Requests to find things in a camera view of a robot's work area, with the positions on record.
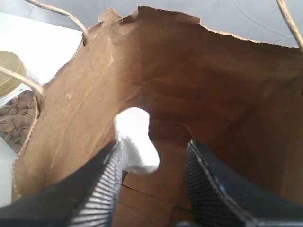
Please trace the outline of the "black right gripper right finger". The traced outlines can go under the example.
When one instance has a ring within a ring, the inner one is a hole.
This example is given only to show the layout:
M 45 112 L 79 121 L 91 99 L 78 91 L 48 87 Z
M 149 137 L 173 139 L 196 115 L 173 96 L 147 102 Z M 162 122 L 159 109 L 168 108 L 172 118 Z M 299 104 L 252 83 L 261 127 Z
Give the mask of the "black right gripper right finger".
M 187 146 L 185 181 L 194 221 L 178 227 L 301 227 L 303 207 L 251 183 L 196 140 Z

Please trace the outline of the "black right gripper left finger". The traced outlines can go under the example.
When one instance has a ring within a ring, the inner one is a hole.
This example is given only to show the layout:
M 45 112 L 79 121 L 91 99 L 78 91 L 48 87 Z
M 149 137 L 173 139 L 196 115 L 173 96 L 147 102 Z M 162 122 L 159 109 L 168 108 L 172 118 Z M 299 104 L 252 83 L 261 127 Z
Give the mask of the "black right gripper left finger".
M 122 182 L 121 144 L 111 141 L 60 182 L 0 209 L 2 227 L 109 227 Z

